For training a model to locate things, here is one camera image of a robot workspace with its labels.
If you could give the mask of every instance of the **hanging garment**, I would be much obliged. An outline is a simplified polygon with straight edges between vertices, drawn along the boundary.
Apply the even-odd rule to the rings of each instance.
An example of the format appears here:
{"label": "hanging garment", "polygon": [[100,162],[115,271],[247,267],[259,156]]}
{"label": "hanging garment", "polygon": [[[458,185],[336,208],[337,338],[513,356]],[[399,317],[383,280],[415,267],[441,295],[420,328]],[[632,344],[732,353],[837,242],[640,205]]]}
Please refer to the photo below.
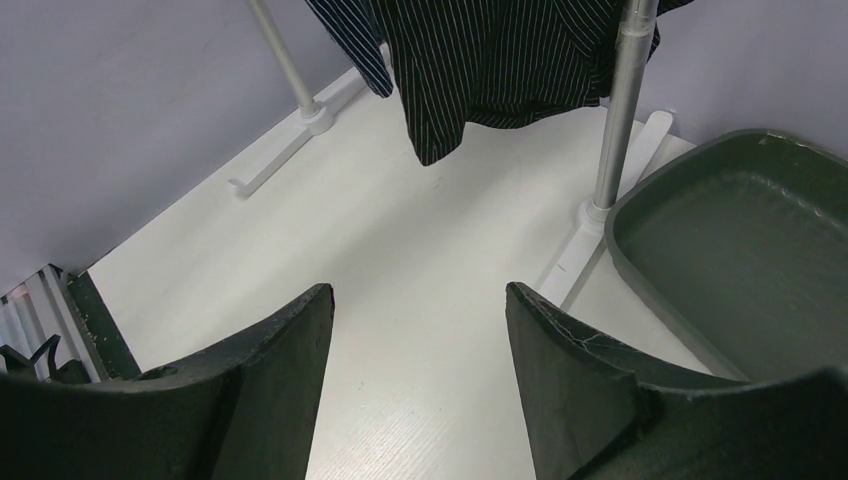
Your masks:
{"label": "hanging garment", "polygon": [[[658,14],[691,1],[660,0]],[[364,52],[351,48],[354,43],[370,41],[369,49],[379,55],[374,39],[388,42],[407,130],[423,165],[456,149],[466,122],[520,128],[575,108],[597,106],[612,87],[618,23],[626,3],[307,2],[323,13],[319,18],[357,67]],[[351,11],[361,16],[345,13]],[[361,28],[353,31],[353,23]],[[655,31],[652,52],[657,45]],[[366,77],[382,75],[379,69],[360,71]],[[374,78],[369,84],[376,83]]]}

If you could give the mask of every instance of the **wall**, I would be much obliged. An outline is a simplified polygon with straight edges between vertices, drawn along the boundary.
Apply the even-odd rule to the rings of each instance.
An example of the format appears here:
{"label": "wall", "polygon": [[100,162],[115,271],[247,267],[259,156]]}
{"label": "wall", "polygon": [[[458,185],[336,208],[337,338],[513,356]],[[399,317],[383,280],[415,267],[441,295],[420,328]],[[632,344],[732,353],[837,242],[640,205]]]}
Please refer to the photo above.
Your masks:
{"label": "wall", "polygon": [[696,0],[660,32],[643,118],[671,110],[696,143],[772,127],[848,156],[848,1]]}
{"label": "wall", "polygon": [[[303,0],[268,0],[310,86],[349,68]],[[0,294],[93,263],[295,109],[244,0],[7,0]]]}

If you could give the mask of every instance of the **white table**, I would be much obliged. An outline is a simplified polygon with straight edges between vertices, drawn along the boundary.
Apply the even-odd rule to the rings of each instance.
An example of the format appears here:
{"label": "white table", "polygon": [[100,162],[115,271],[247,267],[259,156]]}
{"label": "white table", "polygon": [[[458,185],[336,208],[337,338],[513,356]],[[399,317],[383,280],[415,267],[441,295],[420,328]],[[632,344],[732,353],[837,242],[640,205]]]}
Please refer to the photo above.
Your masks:
{"label": "white table", "polygon": [[[310,478],[531,479],[504,287],[535,286],[561,248],[595,184],[604,113],[469,125],[458,151],[423,168],[398,98],[364,94],[249,200],[226,180],[273,130],[90,273],[142,370],[332,283]],[[649,171],[691,146],[667,138]],[[570,313],[706,371],[606,255]]]}

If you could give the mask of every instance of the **dark green plastic tub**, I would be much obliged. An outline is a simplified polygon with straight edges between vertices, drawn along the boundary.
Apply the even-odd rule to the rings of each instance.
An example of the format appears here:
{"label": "dark green plastic tub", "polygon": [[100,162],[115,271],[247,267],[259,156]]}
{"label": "dark green plastic tub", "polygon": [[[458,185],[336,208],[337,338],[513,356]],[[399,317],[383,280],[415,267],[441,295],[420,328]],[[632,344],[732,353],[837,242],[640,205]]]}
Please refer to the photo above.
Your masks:
{"label": "dark green plastic tub", "polygon": [[622,278],[717,375],[848,364],[848,163],[790,135],[702,145],[612,209]]}

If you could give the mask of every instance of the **pole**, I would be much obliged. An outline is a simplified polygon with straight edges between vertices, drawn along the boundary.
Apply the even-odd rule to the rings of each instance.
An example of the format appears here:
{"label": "pole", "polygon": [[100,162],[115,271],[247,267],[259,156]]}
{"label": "pole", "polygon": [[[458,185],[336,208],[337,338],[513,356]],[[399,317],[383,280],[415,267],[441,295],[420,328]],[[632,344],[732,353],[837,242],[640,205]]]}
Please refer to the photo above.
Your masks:
{"label": "pole", "polygon": [[594,207],[602,211],[611,208],[618,195],[639,90],[657,23],[658,4],[659,0],[627,0],[619,28],[615,78],[604,127],[598,181],[592,198]]}
{"label": "pole", "polygon": [[286,43],[283,41],[280,29],[277,28],[277,24],[271,16],[271,11],[268,10],[268,5],[265,4],[265,0],[248,0],[247,3],[253,12],[253,16],[256,17],[256,22],[259,23],[259,28],[262,29],[262,33],[265,35],[265,40],[268,41],[268,45],[274,52],[274,56],[280,62],[283,73],[288,78],[289,85],[294,91],[298,105],[300,105],[301,113],[306,118],[315,115],[318,113],[319,105],[315,103],[315,99],[309,93],[306,83],[303,82],[303,78],[298,73],[297,68],[295,68],[294,60],[286,47]]}

